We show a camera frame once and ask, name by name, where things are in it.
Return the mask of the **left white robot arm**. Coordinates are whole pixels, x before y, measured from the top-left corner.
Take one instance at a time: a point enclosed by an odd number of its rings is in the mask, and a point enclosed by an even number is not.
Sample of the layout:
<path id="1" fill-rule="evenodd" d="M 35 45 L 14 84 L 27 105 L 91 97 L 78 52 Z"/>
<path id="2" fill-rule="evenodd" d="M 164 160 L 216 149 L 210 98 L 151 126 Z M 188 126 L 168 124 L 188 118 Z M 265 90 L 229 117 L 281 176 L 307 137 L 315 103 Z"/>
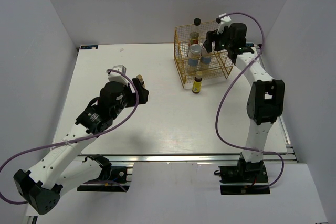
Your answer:
<path id="1" fill-rule="evenodd" d="M 149 91 L 143 79 L 132 79 L 135 90 L 124 80 L 109 79 L 82 113 L 76 118 L 70 132 L 28 170 L 19 169 L 14 182 L 19 194 L 39 215 L 50 212 L 61 196 L 86 182 L 106 183 L 112 175 L 111 162 L 100 154 L 85 158 L 73 170 L 66 168 L 88 145 L 112 127 L 113 121 L 124 108 L 133 108 L 148 101 Z"/>

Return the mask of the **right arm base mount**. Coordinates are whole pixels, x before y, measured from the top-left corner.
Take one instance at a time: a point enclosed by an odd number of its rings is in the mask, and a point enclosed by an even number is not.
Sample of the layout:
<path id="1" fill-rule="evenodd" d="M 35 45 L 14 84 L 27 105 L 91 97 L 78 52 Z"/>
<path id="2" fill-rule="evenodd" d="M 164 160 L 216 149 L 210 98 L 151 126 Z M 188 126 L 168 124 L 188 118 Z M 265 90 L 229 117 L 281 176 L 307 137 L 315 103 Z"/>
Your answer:
<path id="1" fill-rule="evenodd" d="M 260 172 L 241 175 L 238 166 L 219 166 L 213 172 L 220 178 L 221 195 L 269 195 L 268 175 L 265 166 Z"/>

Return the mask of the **small yellow label bottle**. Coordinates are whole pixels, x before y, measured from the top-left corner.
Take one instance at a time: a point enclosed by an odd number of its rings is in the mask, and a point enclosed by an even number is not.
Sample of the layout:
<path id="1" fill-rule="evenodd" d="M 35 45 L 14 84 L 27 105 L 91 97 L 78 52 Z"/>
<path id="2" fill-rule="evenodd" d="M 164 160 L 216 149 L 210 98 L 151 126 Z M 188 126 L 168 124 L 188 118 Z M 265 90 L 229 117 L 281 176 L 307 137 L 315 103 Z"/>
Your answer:
<path id="1" fill-rule="evenodd" d="M 198 94 L 201 90 L 202 75 L 203 75 L 203 73 L 201 71 L 196 72 L 194 82 L 193 82 L 193 86 L 192 86 L 192 92 L 195 93 L 195 94 Z"/>
<path id="2" fill-rule="evenodd" d="M 140 83 L 144 82 L 142 75 L 140 75 L 140 74 L 137 75 L 137 78 L 138 78 L 138 80 L 139 80 Z"/>

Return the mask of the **dark sauce bottle red label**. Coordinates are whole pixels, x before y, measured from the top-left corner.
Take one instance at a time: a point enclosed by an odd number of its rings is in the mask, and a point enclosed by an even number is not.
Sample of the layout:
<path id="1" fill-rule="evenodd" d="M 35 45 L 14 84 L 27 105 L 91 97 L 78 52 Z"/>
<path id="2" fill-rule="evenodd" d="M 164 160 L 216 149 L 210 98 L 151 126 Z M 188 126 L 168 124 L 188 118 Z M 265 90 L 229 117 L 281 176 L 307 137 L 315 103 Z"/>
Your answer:
<path id="1" fill-rule="evenodd" d="M 189 34 L 189 43 L 188 43 L 189 46 L 193 44 L 198 44 L 198 40 L 200 37 L 200 31 L 199 31 L 200 24 L 201 24 L 201 20 L 199 18 L 195 18 L 191 32 Z"/>

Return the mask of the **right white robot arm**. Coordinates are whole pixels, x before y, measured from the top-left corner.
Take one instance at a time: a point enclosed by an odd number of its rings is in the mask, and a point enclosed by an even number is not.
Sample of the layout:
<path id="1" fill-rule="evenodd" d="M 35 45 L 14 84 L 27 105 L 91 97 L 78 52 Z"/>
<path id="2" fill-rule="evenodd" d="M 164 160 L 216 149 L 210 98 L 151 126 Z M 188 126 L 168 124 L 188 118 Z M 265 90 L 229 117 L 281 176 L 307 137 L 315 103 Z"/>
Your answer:
<path id="1" fill-rule="evenodd" d="M 226 50 L 231 62 L 251 86 L 246 106 L 249 132 L 236 172 L 245 182 L 262 170 L 267 136 L 282 115 L 285 94 L 285 83 L 274 79 L 258 62 L 256 48 L 246 42 L 246 33 L 244 23 L 220 25 L 219 29 L 207 32 L 203 43 L 207 52 Z"/>

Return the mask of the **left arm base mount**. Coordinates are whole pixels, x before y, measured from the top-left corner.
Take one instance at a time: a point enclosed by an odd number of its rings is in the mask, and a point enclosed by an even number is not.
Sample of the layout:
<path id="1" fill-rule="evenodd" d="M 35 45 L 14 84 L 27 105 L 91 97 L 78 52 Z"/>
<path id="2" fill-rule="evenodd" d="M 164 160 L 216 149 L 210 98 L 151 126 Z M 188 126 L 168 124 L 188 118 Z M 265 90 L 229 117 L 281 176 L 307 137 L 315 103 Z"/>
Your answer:
<path id="1" fill-rule="evenodd" d="M 88 160 L 98 163 L 102 171 L 97 179 L 80 185 L 77 191 L 104 193 L 126 193 L 128 191 L 130 186 L 127 183 L 131 181 L 130 168 L 126 166 L 113 166 L 106 157 L 100 154 L 85 157 L 84 163 Z"/>

